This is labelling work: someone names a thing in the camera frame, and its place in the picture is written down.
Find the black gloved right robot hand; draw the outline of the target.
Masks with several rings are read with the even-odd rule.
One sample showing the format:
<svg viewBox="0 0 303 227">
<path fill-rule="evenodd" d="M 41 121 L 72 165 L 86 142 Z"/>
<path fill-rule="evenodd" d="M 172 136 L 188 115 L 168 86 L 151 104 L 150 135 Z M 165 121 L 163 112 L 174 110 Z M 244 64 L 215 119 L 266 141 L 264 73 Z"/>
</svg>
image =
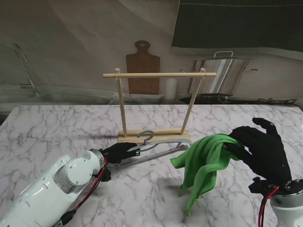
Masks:
<svg viewBox="0 0 303 227">
<path fill-rule="evenodd" d="M 291 170 L 275 125 L 263 118 L 253 118 L 252 121 L 266 132 L 241 126 L 232 130 L 229 135 L 248 150 L 231 143 L 225 143 L 224 146 L 248 165 L 255 174 L 278 186 L 289 184 L 292 181 Z"/>
</svg>

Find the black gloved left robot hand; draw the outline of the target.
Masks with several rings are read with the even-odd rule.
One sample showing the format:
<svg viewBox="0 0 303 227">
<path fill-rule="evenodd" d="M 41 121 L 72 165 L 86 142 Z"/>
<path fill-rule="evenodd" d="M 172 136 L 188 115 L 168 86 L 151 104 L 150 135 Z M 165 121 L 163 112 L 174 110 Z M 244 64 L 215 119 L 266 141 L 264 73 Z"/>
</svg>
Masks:
<svg viewBox="0 0 303 227">
<path fill-rule="evenodd" d="M 119 164 L 124 159 L 140 156 L 140 149 L 128 151 L 136 146 L 136 143 L 123 142 L 116 143 L 106 149 L 99 149 L 99 151 L 106 158 L 107 163 Z"/>
</svg>

